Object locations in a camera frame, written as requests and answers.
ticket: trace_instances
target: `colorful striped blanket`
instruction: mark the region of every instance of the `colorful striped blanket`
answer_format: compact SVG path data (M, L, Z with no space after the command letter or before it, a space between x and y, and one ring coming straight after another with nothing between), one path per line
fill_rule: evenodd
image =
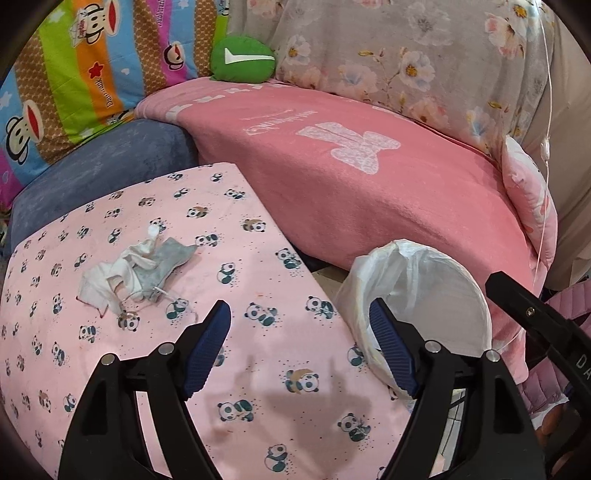
M228 0L64 0L0 88L0 209L157 90L210 75Z

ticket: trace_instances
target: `white swoosh logo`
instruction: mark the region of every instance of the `white swoosh logo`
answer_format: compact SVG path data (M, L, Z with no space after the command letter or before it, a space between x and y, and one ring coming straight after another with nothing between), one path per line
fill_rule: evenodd
M271 57L270 55L234 55L227 48L224 49L224 61L226 65L248 60L275 60L275 57Z

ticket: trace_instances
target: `brown patterned stripe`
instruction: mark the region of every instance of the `brown patterned stripe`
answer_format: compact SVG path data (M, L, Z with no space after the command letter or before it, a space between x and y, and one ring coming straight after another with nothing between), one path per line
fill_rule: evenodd
M213 35L216 32L217 8L213 0L196 0L195 44L193 57L200 77L212 74L209 57L212 53Z
M49 165L61 160L74 149L61 124L53 101L53 93L45 70L41 39L35 33L22 49L14 64L18 93L21 100L32 100L37 104L43 122L44 135L37 150Z
M134 39L144 77L144 95L166 87L160 63L158 25L145 0L134 0Z

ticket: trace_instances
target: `pink pillow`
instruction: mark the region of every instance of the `pink pillow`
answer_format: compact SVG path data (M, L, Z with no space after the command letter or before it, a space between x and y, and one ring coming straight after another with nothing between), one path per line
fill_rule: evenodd
M545 180L531 157L509 135L505 138L502 156L503 184L525 233L540 254L540 261L550 268L556 254L558 216L548 191L544 198ZM542 239L542 228L546 227Z

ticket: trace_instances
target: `blue rubber tip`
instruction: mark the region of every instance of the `blue rubber tip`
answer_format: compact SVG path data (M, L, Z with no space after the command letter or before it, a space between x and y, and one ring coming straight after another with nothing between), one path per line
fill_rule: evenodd
M230 305L222 302L187 359L183 389L188 397L204 387L209 372L228 336L231 320Z
M377 300L369 306L369 324L396 384L414 396L418 390L414 359Z

